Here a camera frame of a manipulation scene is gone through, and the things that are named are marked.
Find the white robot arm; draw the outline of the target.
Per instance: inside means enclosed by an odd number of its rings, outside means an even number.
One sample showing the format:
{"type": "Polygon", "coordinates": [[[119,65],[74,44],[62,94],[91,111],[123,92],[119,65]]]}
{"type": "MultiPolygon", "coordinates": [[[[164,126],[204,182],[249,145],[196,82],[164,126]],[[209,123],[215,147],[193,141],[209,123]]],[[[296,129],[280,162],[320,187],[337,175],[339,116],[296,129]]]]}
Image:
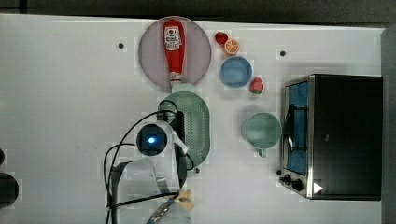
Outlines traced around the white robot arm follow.
{"type": "Polygon", "coordinates": [[[162,224],[187,180],[188,147],[165,121],[138,127],[130,161],[110,171],[111,224],[162,224]]]}

